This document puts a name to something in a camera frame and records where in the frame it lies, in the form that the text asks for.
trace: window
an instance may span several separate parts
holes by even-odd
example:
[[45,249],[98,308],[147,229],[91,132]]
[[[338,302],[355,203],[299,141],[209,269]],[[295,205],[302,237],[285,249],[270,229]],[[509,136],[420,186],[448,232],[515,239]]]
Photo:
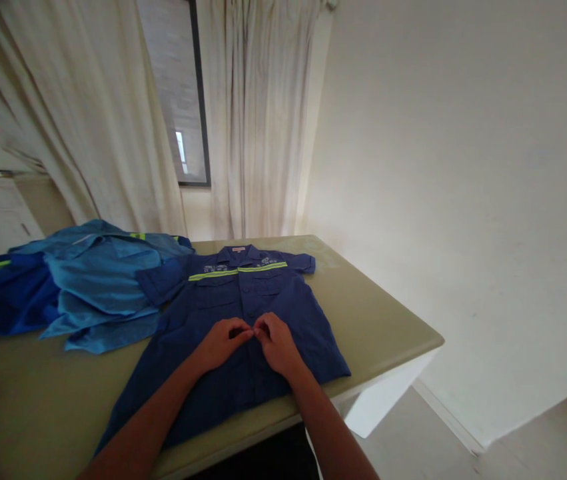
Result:
[[208,187],[201,51],[195,0],[137,0],[179,185]]

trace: beige table top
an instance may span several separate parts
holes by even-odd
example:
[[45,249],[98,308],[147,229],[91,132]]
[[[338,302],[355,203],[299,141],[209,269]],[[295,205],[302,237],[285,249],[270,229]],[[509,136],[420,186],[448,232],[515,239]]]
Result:
[[[306,282],[321,304],[352,376],[324,385],[344,399],[387,371],[443,344],[443,338],[313,235],[195,243],[202,255],[225,245],[309,253]],[[65,337],[39,332],[0,338],[0,478],[74,478],[88,464],[110,412],[149,340],[106,353],[63,350]],[[154,478],[219,456],[297,414],[291,397],[239,413],[164,451]]]

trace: shirt placket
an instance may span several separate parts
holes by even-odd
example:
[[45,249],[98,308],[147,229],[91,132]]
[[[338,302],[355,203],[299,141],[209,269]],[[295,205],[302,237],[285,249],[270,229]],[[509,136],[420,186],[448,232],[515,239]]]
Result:
[[[239,291],[241,292],[241,306],[243,308],[243,319],[251,327],[255,326],[257,320],[257,302],[255,301],[255,285],[250,273],[239,271]],[[249,343],[246,345],[247,356],[247,372],[249,376],[250,386],[252,387],[253,401],[257,400],[257,376],[255,373],[255,362],[253,358],[252,348],[254,345]]]

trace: floor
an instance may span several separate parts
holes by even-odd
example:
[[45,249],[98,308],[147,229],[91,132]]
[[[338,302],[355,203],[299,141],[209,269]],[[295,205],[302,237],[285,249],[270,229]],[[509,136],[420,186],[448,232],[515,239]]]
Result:
[[567,480],[567,400],[473,457],[410,388],[367,439],[382,480]]

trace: blue work shirt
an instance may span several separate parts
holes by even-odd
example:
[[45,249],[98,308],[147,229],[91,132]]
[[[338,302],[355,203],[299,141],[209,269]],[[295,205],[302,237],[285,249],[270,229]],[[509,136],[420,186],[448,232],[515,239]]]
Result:
[[41,338],[72,334],[66,350],[102,353],[149,337],[161,316],[135,280],[137,270],[193,252],[185,237],[128,233],[91,220],[10,250],[43,252],[60,287],[57,320]]
[[[190,255],[140,271],[137,279],[153,305],[173,302],[114,406],[98,450],[165,382],[219,320],[244,319],[250,326],[272,311],[292,338],[319,383],[349,376],[332,329],[303,273],[314,273],[314,257],[261,251],[252,245],[225,247],[216,255]],[[164,447],[175,445],[226,418],[290,392],[285,379],[251,339],[194,386],[169,431]]]
[[59,316],[58,296],[43,254],[0,255],[0,335],[46,328]]

